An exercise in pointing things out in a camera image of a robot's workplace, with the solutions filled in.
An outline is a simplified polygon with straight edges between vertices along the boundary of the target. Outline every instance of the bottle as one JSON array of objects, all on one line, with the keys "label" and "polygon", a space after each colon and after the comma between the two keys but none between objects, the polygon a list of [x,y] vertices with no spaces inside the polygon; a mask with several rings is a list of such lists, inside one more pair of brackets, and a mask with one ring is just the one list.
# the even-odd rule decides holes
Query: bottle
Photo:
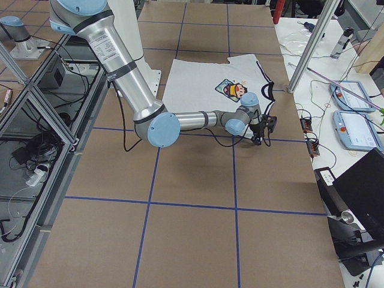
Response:
[{"label": "bottle", "polygon": [[337,41],[336,46],[331,53],[332,58],[334,59],[339,58],[342,51],[347,47],[349,40],[352,38],[353,32],[354,30],[351,27],[348,27],[347,29],[344,30],[342,36]]}]

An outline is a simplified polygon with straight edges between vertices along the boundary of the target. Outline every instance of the small sticker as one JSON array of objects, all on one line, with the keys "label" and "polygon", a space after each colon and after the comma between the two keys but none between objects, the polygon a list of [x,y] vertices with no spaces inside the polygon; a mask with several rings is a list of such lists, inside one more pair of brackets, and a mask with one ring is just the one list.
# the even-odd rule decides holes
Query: small sticker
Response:
[{"label": "small sticker", "polygon": [[335,178],[333,178],[329,170],[320,171],[320,174],[323,176],[323,179],[327,186],[332,186],[334,184]]},{"label": "small sticker", "polygon": [[107,34],[97,37],[95,40],[89,42],[89,45],[102,64],[119,57],[115,45]]},{"label": "small sticker", "polygon": [[235,83],[235,81],[232,82],[228,79],[224,79],[215,90],[234,102],[238,102],[240,98],[248,92],[247,87],[244,86],[244,82]]}]

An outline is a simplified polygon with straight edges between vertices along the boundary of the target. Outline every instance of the light blue joint cap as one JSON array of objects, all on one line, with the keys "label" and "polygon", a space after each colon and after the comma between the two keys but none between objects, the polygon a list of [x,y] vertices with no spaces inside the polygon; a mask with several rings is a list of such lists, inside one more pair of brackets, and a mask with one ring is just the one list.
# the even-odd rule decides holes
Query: light blue joint cap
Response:
[{"label": "light blue joint cap", "polygon": [[247,92],[240,98],[240,103],[243,106],[255,106],[258,105],[259,99],[255,93]]},{"label": "light blue joint cap", "polygon": [[157,115],[148,128],[148,141],[156,147],[168,147],[178,139],[180,122],[175,114],[165,112]]},{"label": "light blue joint cap", "polygon": [[49,22],[50,22],[50,27],[52,28],[52,30],[55,30],[57,32],[64,33],[64,34],[76,35],[76,33],[72,30],[72,28],[70,28],[66,25],[63,25],[61,23],[57,23],[57,22],[52,21],[50,19],[49,19]]},{"label": "light blue joint cap", "polygon": [[107,0],[57,0],[68,11],[80,16],[92,16],[102,12]]},{"label": "light blue joint cap", "polygon": [[3,18],[0,18],[0,22],[7,26],[20,27],[24,25],[20,18],[16,16],[4,16]]},{"label": "light blue joint cap", "polygon": [[230,119],[227,121],[226,130],[232,135],[240,135],[245,129],[245,124],[239,119]]}]

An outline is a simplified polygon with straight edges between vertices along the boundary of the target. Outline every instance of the computer monitor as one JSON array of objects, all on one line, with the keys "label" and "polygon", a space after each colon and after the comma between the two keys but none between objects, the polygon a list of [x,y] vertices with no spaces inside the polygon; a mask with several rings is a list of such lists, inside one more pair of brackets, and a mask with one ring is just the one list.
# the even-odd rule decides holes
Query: computer monitor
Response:
[{"label": "computer monitor", "polygon": [[372,238],[384,240],[384,154],[372,149],[334,187]]}]

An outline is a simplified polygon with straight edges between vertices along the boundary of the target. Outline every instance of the warning label on arm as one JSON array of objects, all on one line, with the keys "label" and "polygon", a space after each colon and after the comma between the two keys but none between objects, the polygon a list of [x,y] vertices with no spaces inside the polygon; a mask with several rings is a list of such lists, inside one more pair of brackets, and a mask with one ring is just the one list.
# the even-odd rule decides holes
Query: warning label on arm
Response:
[{"label": "warning label on arm", "polygon": [[89,45],[92,47],[97,58],[102,64],[105,64],[119,56],[115,46],[107,34],[97,37],[95,40],[89,42]]}]

